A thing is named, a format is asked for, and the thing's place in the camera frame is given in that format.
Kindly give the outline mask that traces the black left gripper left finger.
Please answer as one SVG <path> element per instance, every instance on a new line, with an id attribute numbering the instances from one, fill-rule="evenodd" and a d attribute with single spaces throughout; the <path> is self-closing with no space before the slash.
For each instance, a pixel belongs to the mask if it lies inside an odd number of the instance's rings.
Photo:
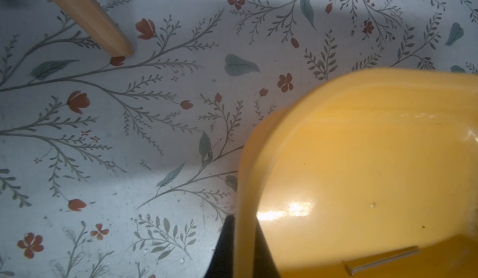
<path id="1" fill-rule="evenodd" d="M 234 226 L 235 217 L 227 216 L 204 278 L 233 278 Z"/>

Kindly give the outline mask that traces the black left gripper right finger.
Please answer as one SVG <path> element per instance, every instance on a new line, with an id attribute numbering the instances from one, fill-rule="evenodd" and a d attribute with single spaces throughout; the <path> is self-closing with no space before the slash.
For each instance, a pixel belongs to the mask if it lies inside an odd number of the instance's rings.
<path id="1" fill-rule="evenodd" d="M 280 278 L 259 222 L 256 222 L 253 277 Z"/>

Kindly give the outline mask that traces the steel nail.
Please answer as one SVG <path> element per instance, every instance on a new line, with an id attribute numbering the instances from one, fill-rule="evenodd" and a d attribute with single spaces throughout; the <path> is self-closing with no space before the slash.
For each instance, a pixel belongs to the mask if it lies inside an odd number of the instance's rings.
<path id="1" fill-rule="evenodd" d="M 376 268 L 399 259 L 412 256 L 420 252 L 418 246 L 411 246 L 408 248 L 402 248 L 387 253 L 376 254 L 362 259 L 356 259 L 353 261 L 346 261 L 344 263 L 344 269 L 346 273 L 353 277 L 355 274 L 366 271 L 368 269 Z"/>

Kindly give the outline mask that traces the yellow plastic storage box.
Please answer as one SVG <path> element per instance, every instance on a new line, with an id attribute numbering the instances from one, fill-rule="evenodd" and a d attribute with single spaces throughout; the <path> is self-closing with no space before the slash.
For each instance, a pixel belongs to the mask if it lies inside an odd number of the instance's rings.
<path id="1" fill-rule="evenodd" d="M 267 117 L 241 155 L 233 275 L 256 222 L 284 278 L 478 275 L 478 78 L 357 71 Z M 420 252 L 350 277 L 346 261 Z"/>

